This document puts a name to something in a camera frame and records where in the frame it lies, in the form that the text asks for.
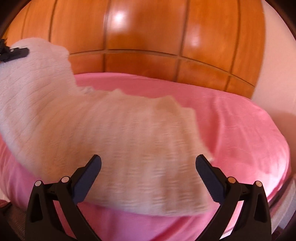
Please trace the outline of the cream knitted sweater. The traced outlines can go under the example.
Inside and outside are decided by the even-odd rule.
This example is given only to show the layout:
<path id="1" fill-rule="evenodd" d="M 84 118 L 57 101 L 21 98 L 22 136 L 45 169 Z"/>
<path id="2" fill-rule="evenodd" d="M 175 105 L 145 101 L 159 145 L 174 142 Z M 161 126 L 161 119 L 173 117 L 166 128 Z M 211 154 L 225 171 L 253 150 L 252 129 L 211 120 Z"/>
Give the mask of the cream knitted sweater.
<path id="1" fill-rule="evenodd" d="M 23 39 L 14 48 L 29 54 L 1 63 L 1 137 L 23 167 L 54 182 L 99 155 L 91 203 L 164 216 L 209 208 L 195 160 L 211 153 L 193 109 L 171 96 L 79 87 L 68 50 L 44 39 Z"/>

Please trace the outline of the pink bedspread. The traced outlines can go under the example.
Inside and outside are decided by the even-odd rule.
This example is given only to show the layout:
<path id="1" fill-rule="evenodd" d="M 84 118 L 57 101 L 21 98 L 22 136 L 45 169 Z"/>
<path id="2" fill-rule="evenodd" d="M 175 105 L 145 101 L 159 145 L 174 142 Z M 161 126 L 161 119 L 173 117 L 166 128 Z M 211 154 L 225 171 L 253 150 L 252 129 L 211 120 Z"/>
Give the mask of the pink bedspread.
<path id="1" fill-rule="evenodd" d="M 263 183 L 271 200 L 290 173 L 290 150 L 266 111 L 249 99 L 218 90 L 120 73 L 76 75 L 79 86 L 120 89 L 126 94 L 173 96 L 193 108 L 200 135 L 212 153 L 213 165 L 242 183 Z M 198 216 L 137 215 L 81 203 L 80 209 L 103 240 L 194 240 L 218 204 Z"/>

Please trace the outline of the orange wooden wardrobe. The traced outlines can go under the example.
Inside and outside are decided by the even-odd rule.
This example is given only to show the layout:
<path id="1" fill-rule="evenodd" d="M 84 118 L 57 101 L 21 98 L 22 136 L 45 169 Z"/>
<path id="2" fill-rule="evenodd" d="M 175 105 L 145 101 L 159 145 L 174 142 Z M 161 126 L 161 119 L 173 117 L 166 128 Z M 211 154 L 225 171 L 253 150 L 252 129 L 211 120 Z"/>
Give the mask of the orange wooden wardrobe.
<path id="1" fill-rule="evenodd" d="M 261 1 L 1 1 L 1 37 L 65 47 L 75 74 L 127 73 L 252 97 Z"/>

